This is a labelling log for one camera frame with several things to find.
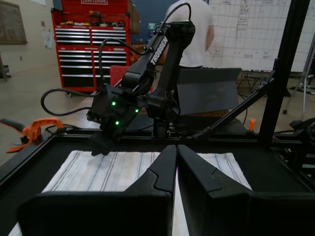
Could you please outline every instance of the wall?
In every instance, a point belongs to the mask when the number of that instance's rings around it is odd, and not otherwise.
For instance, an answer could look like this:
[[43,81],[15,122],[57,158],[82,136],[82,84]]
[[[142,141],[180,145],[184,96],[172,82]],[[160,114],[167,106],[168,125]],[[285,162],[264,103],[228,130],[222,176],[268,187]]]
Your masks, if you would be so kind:
[[46,0],[47,6],[30,0],[6,0],[20,6],[27,45],[0,45],[3,64],[9,65],[10,73],[14,74],[39,67],[57,64],[55,43],[53,48],[46,49],[42,36],[41,21],[47,29],[54,33],[50,9],[52,0]]
[[149,23],[160,23],[164,20],[166,11],[177,0],[132,0],[140,14],[140,34],[132,36],[132,41],[142,39],[147,43],[150,38]]

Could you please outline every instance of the gray panel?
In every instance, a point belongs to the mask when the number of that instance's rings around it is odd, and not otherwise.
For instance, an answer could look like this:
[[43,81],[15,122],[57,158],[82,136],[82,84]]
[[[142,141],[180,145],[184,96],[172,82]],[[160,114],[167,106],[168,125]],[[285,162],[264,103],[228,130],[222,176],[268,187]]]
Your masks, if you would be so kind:
[[239,105],[236,79],[240,68],[182,69],[177,84],[181,114],[234,109]]
[[63,10],[63,4],[61,3],[61,0],[53,0],[53,6],[58,11]]

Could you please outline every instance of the white t-shirt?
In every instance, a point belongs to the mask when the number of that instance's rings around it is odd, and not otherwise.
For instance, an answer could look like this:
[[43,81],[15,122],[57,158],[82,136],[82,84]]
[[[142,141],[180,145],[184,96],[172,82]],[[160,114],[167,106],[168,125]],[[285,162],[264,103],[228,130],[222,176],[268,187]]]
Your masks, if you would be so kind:
[[[191,21],[196,27],[196,33],[191,44],[183,52],[180,66],[203,66],[205,63],[206,37],[209,26],[213,25],[212,10],[203,0],[180,0],[169,7],[166,15],[168,15],[176,6],[184,2],[189,3],[191,6]],[[187,6],[182,6],[170,16],[167,22],[170,23],[188,19],[189,9]]]

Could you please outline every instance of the craftsman logo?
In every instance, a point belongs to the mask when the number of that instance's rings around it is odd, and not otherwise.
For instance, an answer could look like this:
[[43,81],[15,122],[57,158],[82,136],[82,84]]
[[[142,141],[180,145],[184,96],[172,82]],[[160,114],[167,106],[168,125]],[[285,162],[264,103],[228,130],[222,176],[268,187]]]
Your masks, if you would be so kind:
[[164,49],[165,49],[165,47],[167,45],[167,42],[168,42],[168,40],[167,40],[166,36],[164,36],[164,38],[162,39],[159,47],[157,48],[156,53],[154,54],[154,56],[153,56],[153,58],[151,60],[151,63],[153,65],[155,65],[158,62],[158,59],[161,56],[161,54],[163,53],[163,51],[164,51]]
[[101,4],[108,5],[108,0],[81,0],[82,4]]

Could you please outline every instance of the beige wall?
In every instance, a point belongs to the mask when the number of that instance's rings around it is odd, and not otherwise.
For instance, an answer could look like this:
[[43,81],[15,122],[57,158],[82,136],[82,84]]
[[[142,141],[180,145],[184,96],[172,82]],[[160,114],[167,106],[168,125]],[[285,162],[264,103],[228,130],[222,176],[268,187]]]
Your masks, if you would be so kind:
[[5,0],[20,6],[27,45],[0,45],[3,64],[9,65],[10,73],[14,74],[48,65],[57,65],[56,46],[46,49],[42,36],[41,21],[54,33],[50,10],[52,0],[46,0],[47,6],[30,0]]

